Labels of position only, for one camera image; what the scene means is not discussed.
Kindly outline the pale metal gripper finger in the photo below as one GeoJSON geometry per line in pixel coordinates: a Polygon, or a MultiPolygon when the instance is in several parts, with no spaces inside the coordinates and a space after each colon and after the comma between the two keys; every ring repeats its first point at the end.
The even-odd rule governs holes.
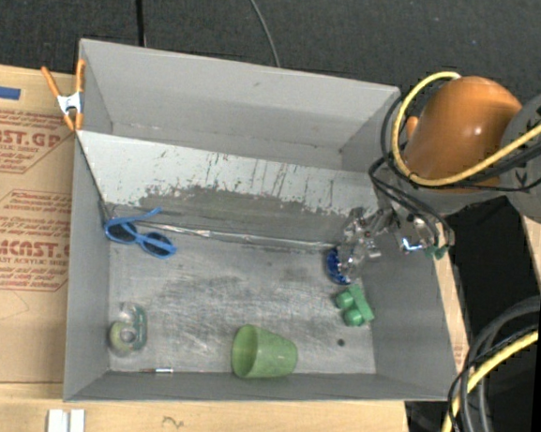
{"type": "Polygon", "coordinates": [[[337,282],[352,283],[362,272],[365,263],[378,260],[381,256],[382,251],[374,240],[343,242],[337,246],[334,279],[337,282]]]}
{"type": "Polygon", "coordinates": [[[375,231],[377,230],[377,221],[380,218],[380,212],[371,212],[364,207],[354,208],[344,226],[343,240],[344,245],[361,244],[366,247],[375,247],[375,231]]]}

